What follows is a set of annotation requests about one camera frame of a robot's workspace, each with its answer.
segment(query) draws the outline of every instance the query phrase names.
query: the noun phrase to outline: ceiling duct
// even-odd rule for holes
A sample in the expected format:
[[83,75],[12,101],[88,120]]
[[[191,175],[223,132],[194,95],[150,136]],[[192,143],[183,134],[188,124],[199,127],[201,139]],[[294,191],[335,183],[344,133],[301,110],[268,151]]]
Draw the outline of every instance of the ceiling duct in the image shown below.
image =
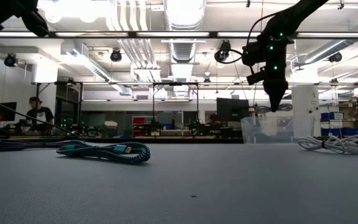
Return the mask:
[[[72,40],[65,40],[61,44],[61,53],[63,55],[69,55],[76,62],[84,65],[89,71],[94,75],[99,76],[106,82],[119,82],[118,80],[113,79],[110,74],[105,71],[101,66],[98,65],[94,60],[89,58],[89,49],[85,44],[80,46],[75,45]],[[121,96],[131,96],[132,90],[130,88],[124,87],[122,85],[111,85]]]
[[[167,29],[171,31],[194,31],[201,30],[205,14],[206,0],[164,0],[164,14]],[[192,65],[191,62],[195,55],[196,44],[189,43],[171,43],[171,60],[177,64],[171,65],[172,75],[177,78],[190,79]],[[175,86],[174,93],[183,95],[183,87]]]
[[[358,25],[350,30],[351,32],[358,32]],[[305,57],[305,63],[315,63],[322,59],[328,58],[336,52],[345,49],[346,47],[357,43],[358,40],[333,40],[324,44],[319,49],[309,53]]]

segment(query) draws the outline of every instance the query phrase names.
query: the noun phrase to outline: workbench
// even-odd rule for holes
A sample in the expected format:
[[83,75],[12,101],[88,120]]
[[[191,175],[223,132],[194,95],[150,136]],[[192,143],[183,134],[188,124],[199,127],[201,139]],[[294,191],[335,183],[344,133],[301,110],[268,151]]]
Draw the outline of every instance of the workbench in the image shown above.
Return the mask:
[[138,166],[0,152],[0,223],[358,224],[358,156],[279,144],[149,147]]

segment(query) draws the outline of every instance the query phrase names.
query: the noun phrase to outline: security camera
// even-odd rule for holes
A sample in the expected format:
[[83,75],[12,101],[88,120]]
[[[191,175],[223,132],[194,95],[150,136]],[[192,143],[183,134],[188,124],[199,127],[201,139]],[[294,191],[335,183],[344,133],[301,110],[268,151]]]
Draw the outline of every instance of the security camera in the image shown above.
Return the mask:
[[340,62],[342,60],[342,54],[341,53],[335,53],[328,57],[329,62]]
[[112,62],[119,62],[122,59],[120,49],[113,49],[110,55],[110,59]]
[[219,47],[219,54],[215,55],[215,60],[218,62],[224,62],[229,57],[229,51],[231,49],[230,41],[222,41],[221,46]]
[[16,54],[9,53],[5,58],[4,64],[10,68],[14,68],[19,64]]

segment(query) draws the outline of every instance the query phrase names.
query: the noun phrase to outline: person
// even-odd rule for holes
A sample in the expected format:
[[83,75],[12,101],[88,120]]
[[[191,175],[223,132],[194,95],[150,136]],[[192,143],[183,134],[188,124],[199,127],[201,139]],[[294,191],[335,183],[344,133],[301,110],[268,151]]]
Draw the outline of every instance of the person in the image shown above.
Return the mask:
[[[37,118],[41,121],[46,121],[50,124],[53,124],[53,119],[55,118],[53,116],[53,113],[50,111],[48,107],[41,106],[42,101],[37,97],[33,96],[29,99],[29,104],[31,106],[31,110],[27,112],[27,116],[31,116],[33,118]],[[30,130],[32,131],[40,131],[42,134],[48,134],[52,127],[50,125],[47,125],[45,123],[41,123],[37,121],[36,125],[33,125]]]

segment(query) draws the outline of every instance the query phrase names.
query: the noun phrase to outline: pillar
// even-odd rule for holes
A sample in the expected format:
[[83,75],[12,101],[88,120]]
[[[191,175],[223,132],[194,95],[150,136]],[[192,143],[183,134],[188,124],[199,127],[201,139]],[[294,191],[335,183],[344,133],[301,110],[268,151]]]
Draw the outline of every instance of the pillar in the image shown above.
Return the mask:
[[[36,83],[45,83],[45,82],[55,82],[57,81],[58,74],[58,65],[47,59],[41,58],[37,64],[32,66],[33,82]],[[39,95],[42,105],[50,108],[53,114],[55,114],[55,103],[56,103],[56,86],[49,85],[44,89]]]
[[317,68],[308,67],[304,70],[294,71],[292,80],[295,83],[310,83],[292,88],[293,104],[293,132],[294,138],[321,135],[319,92]]

